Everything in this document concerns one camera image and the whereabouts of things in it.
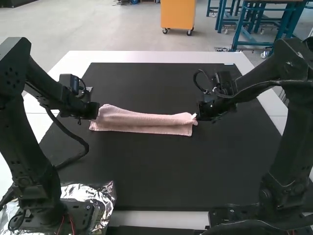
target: orange cabinet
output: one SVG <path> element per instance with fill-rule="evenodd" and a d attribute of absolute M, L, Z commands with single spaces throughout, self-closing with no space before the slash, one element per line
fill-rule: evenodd
<path fill-rule="evenodd" d="M 197 0 L 161 0 L 163 33 L 167 33 L 170 28 L 180 28 L 191 34 L 195 24 L 196 3 Z"/>

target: towel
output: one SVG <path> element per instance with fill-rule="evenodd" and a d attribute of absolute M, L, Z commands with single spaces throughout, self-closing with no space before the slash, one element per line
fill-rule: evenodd
<path fill-rule="evenodd" d="M 196 114 L 143 114 L 105 104 L 99 109 L 98 117 L 91 122 L 89 129 L 191 136 L 193 125 L 198 125 Z"/>

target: gray floor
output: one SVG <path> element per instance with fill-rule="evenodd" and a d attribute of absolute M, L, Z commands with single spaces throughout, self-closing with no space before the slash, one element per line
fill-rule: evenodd
<path fill-rule="evenodd" d="M 216 46 L 231 46 L 234 31 L 224 35 L 214 30 L 216 18 L 205 16 L 207 0 L 198 0 L 192 37 L 180 30 L 163 35 L 159 4 L 112 4 L 112 0 L 39 0 L 14 9 L 0 8 L 0 42 L 9 36 L 27 37 L 33 58 L 46 71 L 69 50 L 214 51 Z M 309 33 L 312 18 L 301 26 Z M 274 35 L 268 31 L 258 37 Z M 254 65 L 262 61 L 259 52 L 245 54 Z"/>

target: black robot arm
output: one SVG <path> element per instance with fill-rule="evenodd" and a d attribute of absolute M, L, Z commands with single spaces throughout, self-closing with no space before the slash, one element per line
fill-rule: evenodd
<path fill-rule="evenodd" d="M 26 38 L 8 38 L 0 45 L 0 152 L 13 179 L 5 199 L 14 194 L 23 211 L 22 219 L 13 221 L 11 228 L 23 227 L 25 216 L 34 220 L 30 223 L 34 227 L 55 224 L 67 210 L 60 201 L 56 167 L 43 154 L 27 120 L 23 90 L 36 97 L 54 121 L 53 109 L 60 110 L 62 117 L 95 119 L 99 108 L 98 103 L 90 102 L 90 89 L 83 82 L 79 86 L 79 78 L 63 75 L 68 87 L 56 82 L 30 57 L 30 48 Z"/>
<path fill-rule="evenodd" d="M 299 218 L 306 212 L 304 199 L 313 166 L 313 53 L 307 44 L 297 38 L 278 40 L 273 55 L 249 73 L 236 79 L 228 72 L 207 78 L 210 88 L 199 102 L 199 120 L 216 121 L 235 111 L 237 103 L 250 101 L 273 86 L 285 90 L 289 105 L 276 158 L 260 183 L 259 203 L 214 210 L 209 213 L 211 229 L 204 234 L 261 227 L 293 230 L 313 224 L 311 215 Z"/>

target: black mat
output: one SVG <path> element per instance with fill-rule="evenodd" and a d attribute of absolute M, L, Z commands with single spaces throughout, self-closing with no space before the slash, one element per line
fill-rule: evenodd
<path fill-rule="evenodd" d="M 120 226 L 108 227 L 106 235 L 201 235 L 203 230 L 193 229 L 168 229 L 168 228 L 149 228 L 149 227 L 133 227 Z M 285 235 L 285 232 L 277 231 L 256 231 L 256 230 L 232 230 L 224 232 L 223 235 L 251 235 L 251 234 L 266 234 L 266 235 Z M 300 230 L 295 230 L 297 235 L 311 235 L 312 230 L 307 227 Z"/>
<path fill-rule="evenodd" d="M 37 0 L 0 0 L 1 7 L 18 7 Z"/>
<path fill-rule="evenodd" d="M 93 86 L 93 100 L 146 113 L 194 113 L 201 93 L 192 75 L 212 74 L 234 65 L 91 64 L 83 79 Z M 207 211 L 225 203 L 258 199 L 261 176 L 271 165 L 280 134 L 257 100 L 211 124 L 200 122 L 192 137 L 91 132 L 89 122 L 62 123 L 90 144 L 89 154 L 60 172 L 63 181 L 101 183 L 114 180 L 117 210 Z M 81 147 L 52 125 L 41 141 L 53 163 Z"/>

